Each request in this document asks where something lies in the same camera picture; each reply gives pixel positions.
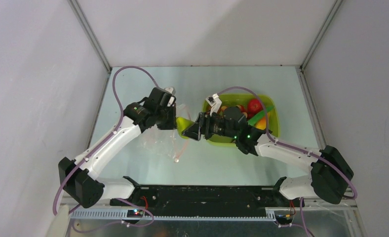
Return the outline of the green pear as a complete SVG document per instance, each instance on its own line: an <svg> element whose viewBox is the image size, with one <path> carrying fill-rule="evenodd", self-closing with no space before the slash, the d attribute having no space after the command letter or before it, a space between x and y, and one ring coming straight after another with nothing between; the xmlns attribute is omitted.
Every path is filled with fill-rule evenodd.
<svg viewBox="0 0 389 237"><path fill-rule="evenodd" d="M192 126L194 122L186 118L176 117L176 124L179 136L183 139L189 139L189 137L183 135L183 132Z"/></svg>

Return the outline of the clear zip top bag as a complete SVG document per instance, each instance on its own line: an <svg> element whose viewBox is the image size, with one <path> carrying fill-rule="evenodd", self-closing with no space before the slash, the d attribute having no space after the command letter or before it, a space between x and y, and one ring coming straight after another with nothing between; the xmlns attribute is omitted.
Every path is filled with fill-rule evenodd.
<svg viewBox="0 0 389 237"><path fill-rule="evenodd" d="M188 145L189 140L182 138L178 130L159 130L156 125L138 137L138 147L174 163L180 161Z"/></svg>

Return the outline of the green plastic bin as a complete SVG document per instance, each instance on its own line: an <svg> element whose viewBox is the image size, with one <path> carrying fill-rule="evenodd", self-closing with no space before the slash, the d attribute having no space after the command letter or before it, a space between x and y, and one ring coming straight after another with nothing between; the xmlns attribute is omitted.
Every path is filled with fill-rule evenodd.
<svg viewBox="0 0 389 237"><path fill-rule="evenodd" d="M222 94L219 96L220 100L222 101L222 106L235 106L235 105L243 105L244 108L247 110L247 104L251 99L256 99L255 96L252 94L242 94L242 93L229 93L229 94ZM273 136L278 137L280 135L280 125L279 125L279 118L277 109L275 107L275 104L273 100L264 94L259 94L258 97L261 99L261 101L264 103L265 107L274 106L274 109L271 111L269 118L269 130L270 133ZM218 135L213 135L207 142L214 146L221 146L221 147L235 147L235 143L233 142L232 138L229 137L223 137Z"/></svg>

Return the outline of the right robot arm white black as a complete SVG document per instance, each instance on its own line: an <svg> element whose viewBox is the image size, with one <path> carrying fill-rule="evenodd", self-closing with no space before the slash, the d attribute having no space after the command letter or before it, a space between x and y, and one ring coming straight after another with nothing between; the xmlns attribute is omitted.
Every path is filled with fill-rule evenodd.
<svg viewBox="0 0 389 237"><path fill-rule="evenodd" d="M244 154L268 157L296 166L306 172L304 176L282 177L272 193L273 202L286 206L296 198L318 197L331 204L347 198L354 173L339 150L327 145L324 149L306 149L280 141L265 130L249 125L238 107L229 107L222 116L216 113L199 113L196 121L189 121L180 134L196 141L214 135L233 139Z"/></svg>

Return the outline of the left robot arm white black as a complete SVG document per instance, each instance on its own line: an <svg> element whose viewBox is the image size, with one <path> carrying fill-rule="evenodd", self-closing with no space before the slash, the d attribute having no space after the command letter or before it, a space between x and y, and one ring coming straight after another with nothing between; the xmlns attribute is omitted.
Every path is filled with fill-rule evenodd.
<svg viewBox="0 0 389 237"><path fill-rule="evenodd" d="M153 88L148 97L122 108L118 123L87 151L74 159L62 158L58 163L62 189L83 208L114 198L137 205L141 192L129 178L101 180L99 176L122 148L153 126L160 130L177 128L173 87Z"/></svg>

